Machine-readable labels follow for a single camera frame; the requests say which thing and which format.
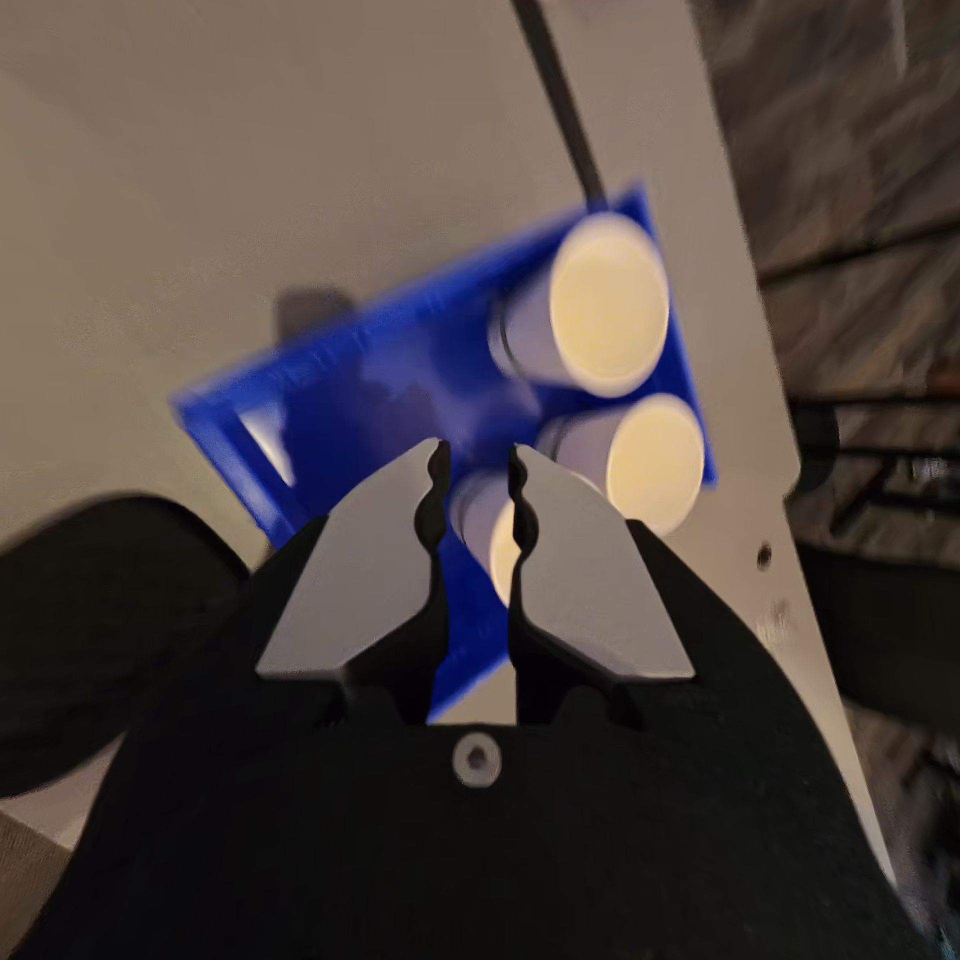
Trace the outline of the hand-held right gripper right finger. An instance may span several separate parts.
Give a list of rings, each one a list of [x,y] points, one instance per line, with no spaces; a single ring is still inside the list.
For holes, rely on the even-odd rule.
[[[695,667],[620,512],[526,444],[510,451],[508,650],[517,708],[558,710],[589,687],[686,682]]]

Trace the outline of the black round stand base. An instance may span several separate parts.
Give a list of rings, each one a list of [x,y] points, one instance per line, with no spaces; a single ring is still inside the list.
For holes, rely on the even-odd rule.
[[[840,429],[832,405],[790,398],[788,410],[799,458],[798,479],[785,500],[793,503],[830,480],[840,445]]]

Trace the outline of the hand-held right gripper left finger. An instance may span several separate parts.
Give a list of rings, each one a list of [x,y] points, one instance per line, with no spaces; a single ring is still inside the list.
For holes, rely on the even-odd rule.
[[[426,438],[330,511],[256,665],[261,678],[431,705],[449,651],[439,548],[450,466],[450,444]]]

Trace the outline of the blue plastic bin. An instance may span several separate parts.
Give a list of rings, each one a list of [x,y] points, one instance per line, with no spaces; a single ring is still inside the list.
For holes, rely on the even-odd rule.
[[[578,222],[598,212],[622,214],[640,225],[666,272],[647,198],[635,188],[611,208],[589,210],[462,259],[174,401],[184,430],[277,547],[308,522],[327,519],[363,480],[421,441],[449,443],[446,531],[438,548],[448,651],[431,704],[395,705],[408,722],[425,722],[509,656],[509,608],[451,525],[450,495],[462,478],[509,470],[513,447],[535,449],[539,432],[555,418],[666,393],[689,405],[702,429],[699,495],[716,482],[668,278],[663,351],[647,379],[626,395],[601,398],[511,378],[490,354],[493,308],[553,258]],[[386,690],[344,691],[366,688]]]

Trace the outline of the white paper cup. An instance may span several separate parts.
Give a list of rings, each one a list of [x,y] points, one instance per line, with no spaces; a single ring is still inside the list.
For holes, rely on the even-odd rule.
[[[511,606],[514,571],[523,546],[515,537],[515,500],[508,467],[474,471],[450,494],[457,538],[479,565],[502,606]]]
[[[508,378],[617,399],[654,371],[669,309],[666,268],[647,231],[622,214],[593,213],[492,308],[487,346]]]
[[[664,537],[690,514],[706,444],[690,405],[659,392],[630,404],[555,417],[534,448],[592,486],[629,521]]]

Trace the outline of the black flat mat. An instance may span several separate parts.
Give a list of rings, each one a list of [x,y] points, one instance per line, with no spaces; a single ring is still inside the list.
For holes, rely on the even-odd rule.
[[[563,146],[591,211],[609,207],[607,191],[587,137],[570,80],[539,1],[510,1],[519,29],[531,56]]]

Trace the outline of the clear crinkled plastic piece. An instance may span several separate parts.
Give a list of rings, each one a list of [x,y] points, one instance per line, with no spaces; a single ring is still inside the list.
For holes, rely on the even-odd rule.
[[[794,644],[798,628],[789,600],[775,600],[757,619],[754,631],[764,647],[774,656]]]

